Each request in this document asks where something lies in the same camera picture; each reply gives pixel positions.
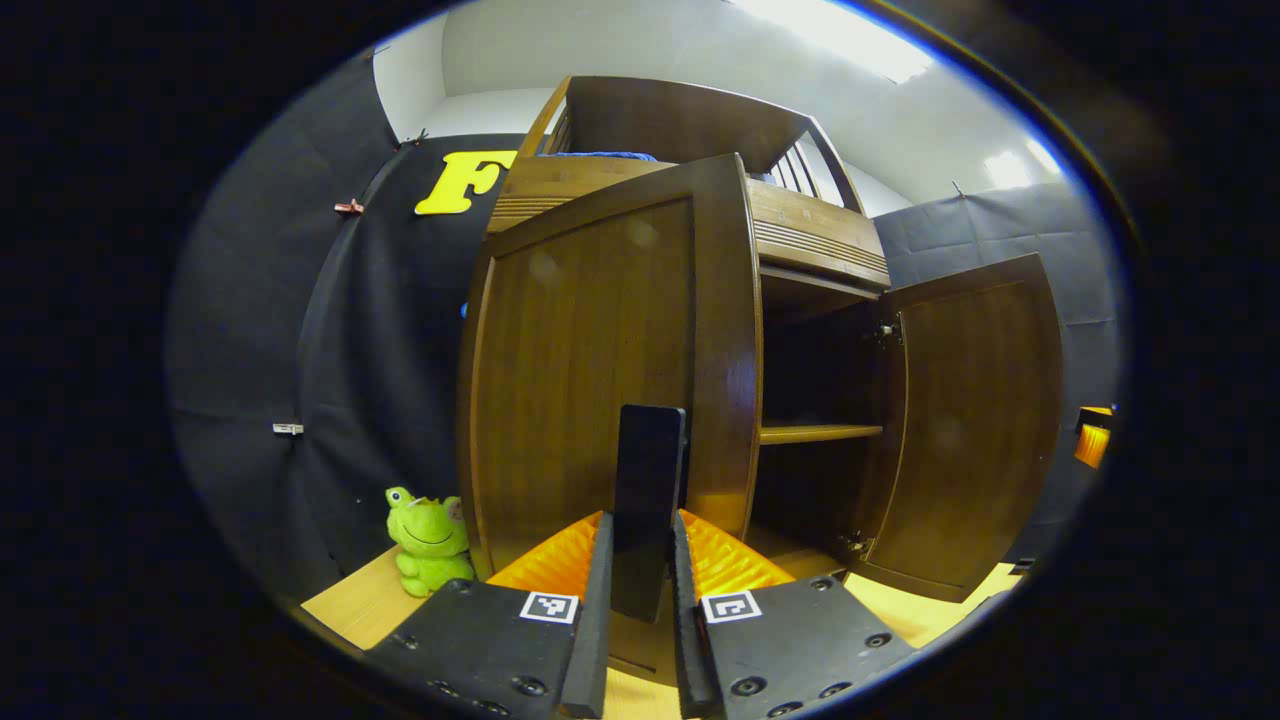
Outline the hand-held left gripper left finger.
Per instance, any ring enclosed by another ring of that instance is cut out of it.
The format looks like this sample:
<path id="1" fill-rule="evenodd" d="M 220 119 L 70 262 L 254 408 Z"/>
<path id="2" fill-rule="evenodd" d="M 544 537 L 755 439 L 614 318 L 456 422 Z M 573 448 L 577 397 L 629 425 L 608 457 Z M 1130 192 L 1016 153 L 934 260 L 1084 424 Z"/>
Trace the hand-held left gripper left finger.
<path id="1" fill-rule="evenodd" d="M 581 593 L 452 580 L 367 651 L 449 720 L 602 720 L 614 518 L 595 512 Z"/>

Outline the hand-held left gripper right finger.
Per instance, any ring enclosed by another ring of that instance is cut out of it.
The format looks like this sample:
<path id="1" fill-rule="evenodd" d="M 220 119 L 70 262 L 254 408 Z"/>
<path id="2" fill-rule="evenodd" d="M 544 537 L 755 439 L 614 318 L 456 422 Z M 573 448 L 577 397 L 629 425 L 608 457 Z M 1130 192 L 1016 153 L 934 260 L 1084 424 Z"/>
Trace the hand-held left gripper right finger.
<path id="1" fill-rule="evenodd" d="M 832 575 L 791 578 L 690 512 L 672 524 L 675 661 L 689 720 L 822 720 L 915 653 Z"/>

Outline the wooden shoe cabinet door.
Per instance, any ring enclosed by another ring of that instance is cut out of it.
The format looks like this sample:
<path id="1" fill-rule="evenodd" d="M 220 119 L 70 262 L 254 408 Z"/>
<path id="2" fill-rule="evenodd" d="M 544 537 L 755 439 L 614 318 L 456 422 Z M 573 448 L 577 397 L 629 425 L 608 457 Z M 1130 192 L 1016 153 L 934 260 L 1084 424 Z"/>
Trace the wooden shoe cabinet door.
<path id="1" fill-rule="evenodd" d="M 905 346 L 881 345 L 883 413 L 854 574 L 961 602 L 1002 561 L 1044 488 L 1062 406 L 1062 341 L 1041 256 L 890 291 Z"/>
<path id="2" fill-rule="evenodd" d="M 759 259 L 735 154 L 586 193 L 490 237 L 457 384 L 481 578 L 614 505 L 625 405 L 680 407 L 687 510 L 744 537 L 763 405 Z"/>

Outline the black door handle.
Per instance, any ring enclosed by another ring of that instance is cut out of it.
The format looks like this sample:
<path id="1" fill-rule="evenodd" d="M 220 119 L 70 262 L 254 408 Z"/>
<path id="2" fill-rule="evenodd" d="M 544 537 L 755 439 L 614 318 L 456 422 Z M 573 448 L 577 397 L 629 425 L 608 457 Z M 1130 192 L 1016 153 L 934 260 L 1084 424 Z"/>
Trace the black door handle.
<path id="1" fill-rule="evenodd" d="M 620 411 L 611 609 L 657 623 L 669 574 L 672 524 L 685 482 L 687 414 L 626 404 Z"/>

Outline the wooden double-door shoe cabinet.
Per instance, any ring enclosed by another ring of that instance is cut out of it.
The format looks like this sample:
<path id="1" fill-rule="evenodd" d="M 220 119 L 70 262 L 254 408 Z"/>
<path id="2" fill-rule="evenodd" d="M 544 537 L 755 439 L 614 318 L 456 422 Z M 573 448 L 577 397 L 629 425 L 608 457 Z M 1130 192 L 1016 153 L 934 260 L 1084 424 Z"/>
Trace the wooden double-door shoe cabinet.
<path id="1" fill-rule="evenodd" d="M 735 152 L 742 159 L 748 179 L 867 217 L 838 154 L 814 117 L 719 88 L 663 79 L 570 76 L 548 99 L 515 159 L 590 151 L 648 152 L 668 167 Z M 884 292 L 769 264 L 758 245 L 756 252 L 763 345 L 768 316 L 819 314 L 876 300 Z"/>

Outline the wooden cabinet drawer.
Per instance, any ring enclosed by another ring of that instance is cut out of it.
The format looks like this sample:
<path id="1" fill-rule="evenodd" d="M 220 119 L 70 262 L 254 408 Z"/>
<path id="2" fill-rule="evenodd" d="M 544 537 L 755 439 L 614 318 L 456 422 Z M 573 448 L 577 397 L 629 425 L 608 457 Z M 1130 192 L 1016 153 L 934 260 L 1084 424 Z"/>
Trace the wooden cabinet drawer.
<path id="1" fill-rule="evenodd" d="M 622 158 L 516 158 L 486 229 L 507 231 L 585 193 L 666 169 L 663 161 Z M 758 250 L 769 264 L 876 292 L 890 288 L 884 251 L 869 218 L 758 179 L 746 179 L 745 187 Z"/>

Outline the green frog toy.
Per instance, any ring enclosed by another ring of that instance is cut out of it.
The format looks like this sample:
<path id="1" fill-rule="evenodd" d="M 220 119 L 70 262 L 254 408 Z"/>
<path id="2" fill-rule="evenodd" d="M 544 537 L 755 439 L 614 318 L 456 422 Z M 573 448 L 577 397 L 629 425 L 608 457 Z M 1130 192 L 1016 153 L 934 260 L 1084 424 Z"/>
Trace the green frog toy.
<path id="1" fill-rule="evenodd" d="M 407 594 L 426 598 L 454 579 L 476 578 L 461 497 L 416 497 L 404 487 L 390 487 L 385 500 L 387 532 Z"/>

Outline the wooden inner shelf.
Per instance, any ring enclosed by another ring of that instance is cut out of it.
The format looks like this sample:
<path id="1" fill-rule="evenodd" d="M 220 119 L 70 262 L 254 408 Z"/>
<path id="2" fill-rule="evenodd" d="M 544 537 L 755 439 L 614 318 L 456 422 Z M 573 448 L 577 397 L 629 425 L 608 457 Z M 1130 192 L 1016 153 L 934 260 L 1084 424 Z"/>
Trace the wooden inner shelf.
<path id="1" fill-rule="evenodd" d="M 883 433 L 879 425 L 858 424 L 801 424 L 762 427 L 760 446 L 803 445 L 840 439 L 877 437 Z"/>

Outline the ceiling light panel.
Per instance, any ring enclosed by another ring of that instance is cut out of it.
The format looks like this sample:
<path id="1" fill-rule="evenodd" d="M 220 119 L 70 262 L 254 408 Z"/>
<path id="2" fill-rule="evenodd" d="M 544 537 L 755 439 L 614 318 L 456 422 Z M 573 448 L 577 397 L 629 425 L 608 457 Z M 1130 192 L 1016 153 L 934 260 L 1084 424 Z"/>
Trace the ceiling light panel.
<path id="1" fill-rule="evenodd" d="M 1029 138 L 1021 150 L 1005 150 L 983 161 L 986 174 L 997 190 L 1014 190 L 1062 178 L 1056 156 L 1039 141 Z"/>
<path id="2" fill-rule="evenodd" d="M 726 0 L 852 64 L 902 85 L 934 64 L 931 54 L 836 0 Z"/>

